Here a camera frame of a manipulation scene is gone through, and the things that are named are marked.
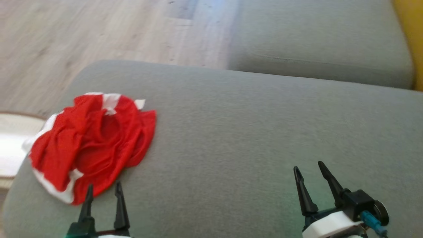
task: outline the red and white cloth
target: red and white cloth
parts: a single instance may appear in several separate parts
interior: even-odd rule
[[[88,93],[52,115],[23,148],[35,177],[65,203],[84,202],[113,184],[123,168],[144,158],[154,136],[156,111],[141,111],[144,100],[120,94]]]

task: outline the yellow cushion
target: yellow cushion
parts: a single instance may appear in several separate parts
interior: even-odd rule
[[[394,0],[415,65],[415,90],[423,91],[423,0]]]

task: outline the blue cable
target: blue cable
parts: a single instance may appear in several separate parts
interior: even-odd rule
[[[376,217],[374,217],[370,212],[363,211],[360,217],[364,224],[373,229],[379,237],[387,238],[388,231],[381,225],[380,221],[376,219]]]

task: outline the red fabric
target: red fabric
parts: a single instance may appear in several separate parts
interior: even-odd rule
[[[123,95],[114,115],[105,115],[102,105],[102,95],[76,97],[31,149],[32,166],[58,191],[66,189],[70,171],[84,174],[74,185],[74,205],[84,201],[89,184],[97,196],[123,168],[140,163],[154,136],[156,111],[141,112]]]

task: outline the gray cushion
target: gray cushion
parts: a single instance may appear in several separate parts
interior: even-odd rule
[[[382,201],[391,237],[421,237],[423,94],[276,75],[102,61],[69,86],[56,111],[89,92],[146,99],[153,143],[120,176],[131,235],[299,238],[293,167],[314,202],[333,207],[317,161],[339,182]],[[98,229],[113,227],[115,196],[95,198]],[[4,207],[9,238],[62,237],[80,207],[50,196],[22,165]]]
[[[243,0],[229,69],[404,89],[413,80],[388,0]]]

